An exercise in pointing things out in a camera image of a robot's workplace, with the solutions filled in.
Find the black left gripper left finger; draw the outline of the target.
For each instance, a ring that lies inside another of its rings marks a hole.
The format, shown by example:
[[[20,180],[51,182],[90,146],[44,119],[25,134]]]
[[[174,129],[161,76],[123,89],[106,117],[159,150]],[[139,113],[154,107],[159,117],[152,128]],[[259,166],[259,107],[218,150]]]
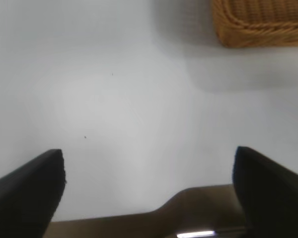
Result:
[[[65,186],[60,149],[50,149],[0,178],[0,238],[43,237]]]

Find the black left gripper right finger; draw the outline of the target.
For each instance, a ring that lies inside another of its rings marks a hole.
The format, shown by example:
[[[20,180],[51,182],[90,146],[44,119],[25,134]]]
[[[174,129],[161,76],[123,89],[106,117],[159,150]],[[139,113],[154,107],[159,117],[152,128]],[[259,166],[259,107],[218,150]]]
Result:
[[[235,153],[233,187],[246,238],[298,238],[298,174],[249,147]]]

